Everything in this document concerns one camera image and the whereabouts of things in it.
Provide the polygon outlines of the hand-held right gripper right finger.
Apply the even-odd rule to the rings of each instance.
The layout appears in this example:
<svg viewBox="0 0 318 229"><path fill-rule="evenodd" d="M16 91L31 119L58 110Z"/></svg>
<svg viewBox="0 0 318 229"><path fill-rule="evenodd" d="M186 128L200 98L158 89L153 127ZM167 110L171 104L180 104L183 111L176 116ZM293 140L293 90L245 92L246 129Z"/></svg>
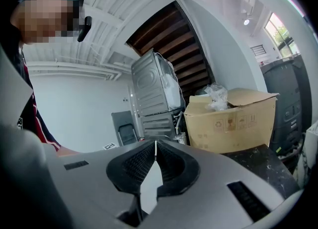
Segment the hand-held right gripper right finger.
<svg viewBox="0 0 318 229"><path fill-rule="evenodd" d="M159 198L139 228L243 229L253 221L228 188L232 182L242 182L270 211L284 202L268 182L231 158L178 143L170 145L195 158L200 175L185 193Z"/></svg>

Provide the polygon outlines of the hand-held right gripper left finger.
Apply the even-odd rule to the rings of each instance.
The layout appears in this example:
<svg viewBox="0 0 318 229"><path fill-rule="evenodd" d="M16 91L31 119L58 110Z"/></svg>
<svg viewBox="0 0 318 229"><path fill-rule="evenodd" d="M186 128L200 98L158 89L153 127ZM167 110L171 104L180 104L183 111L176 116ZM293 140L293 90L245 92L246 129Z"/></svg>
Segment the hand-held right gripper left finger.
<svg viewBox="0 0 318 229"><path fill-rule="evenodd" d="M44 145L46 163L75 228L155 229L155 213L141 218L140 189L155 159L152 141L58 157Z"/></svg>

